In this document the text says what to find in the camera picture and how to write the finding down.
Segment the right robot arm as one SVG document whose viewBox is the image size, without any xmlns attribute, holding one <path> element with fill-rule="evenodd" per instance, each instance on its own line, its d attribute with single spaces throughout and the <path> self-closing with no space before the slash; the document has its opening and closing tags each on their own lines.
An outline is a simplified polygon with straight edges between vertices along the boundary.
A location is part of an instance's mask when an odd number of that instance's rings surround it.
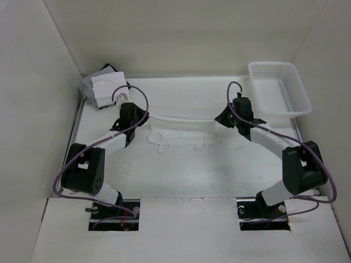
<svg viewBox="0 0 351 263">
<path fill-rule="evenodd" d="M 284 201 L 291 198 L 310 201 L 311 198 L 302 197 L 301 193 L 328 182 L 329 177 L 318 145 L 313 141 L 301 142 L 272 130 L 266 121 L 254 117 L 249 98 L 235 98 L 215 121 L 227 128 L 236 128 L 245 139 L 263 146 L 282 162 L 282 179 L 258 192 L 251 205 L 240 206 L 240 217 L 283 218 L 284 215 L 278 214 L 278 207 Z"/>
</svg>

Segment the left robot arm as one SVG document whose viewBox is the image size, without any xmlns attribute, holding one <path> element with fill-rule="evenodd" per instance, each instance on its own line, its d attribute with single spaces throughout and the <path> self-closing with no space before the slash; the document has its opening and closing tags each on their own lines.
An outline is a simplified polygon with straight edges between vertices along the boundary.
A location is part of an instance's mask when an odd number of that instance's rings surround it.
<svg viewBox="0 0 351 263">
<path fill-rule="evenodd" d="M 127 214 L 134 212 L 123 207 L 122 194 L 112 189 L 105 182 L 105 162 L 108 156 L 128 147 L 135 138 L 135 131 L 149 118 L 148 110 L 143 110 L 132 102 L 120 106 L 119 118 L 107 134 L 90 145 L 74 143 L 69 148 L 65 166 L 55 182 L 63 189 L 78 195 L 64 195 L 66 199 L 91 201 L 104 206 L 104 212 L 110 218 L 118 218 L 123 210 Z"/>
</svg>

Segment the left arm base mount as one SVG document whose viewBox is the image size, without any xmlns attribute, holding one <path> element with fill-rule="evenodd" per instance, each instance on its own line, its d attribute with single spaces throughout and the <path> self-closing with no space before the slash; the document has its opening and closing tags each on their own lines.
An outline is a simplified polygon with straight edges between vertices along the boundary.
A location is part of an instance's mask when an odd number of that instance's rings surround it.
<svg viewBox="0 0 351 263">
<path fill-rule="evenodd" d="M 93 203 L 91 208 L 86 208 L 89 213 L 88 231 L 138 231 L 140 205 L 139 199 L 124 199 L 121 206 L 133 211 L 132 213 L 123 209 L 107 207 L 99 203 Z"/>
</svg>

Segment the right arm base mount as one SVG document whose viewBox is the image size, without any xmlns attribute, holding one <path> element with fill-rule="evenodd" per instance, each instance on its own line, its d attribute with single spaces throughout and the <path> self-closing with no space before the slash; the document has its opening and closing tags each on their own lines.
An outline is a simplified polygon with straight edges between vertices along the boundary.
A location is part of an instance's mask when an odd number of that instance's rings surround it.
<svg viewBox="0 0 351 263">
<path fill-rule="evenodd" d="M 254 199 L 238 199 L 237 214 L 241 231 L 290 230 L 285 202 L 259 210 Z"/>
</svg>

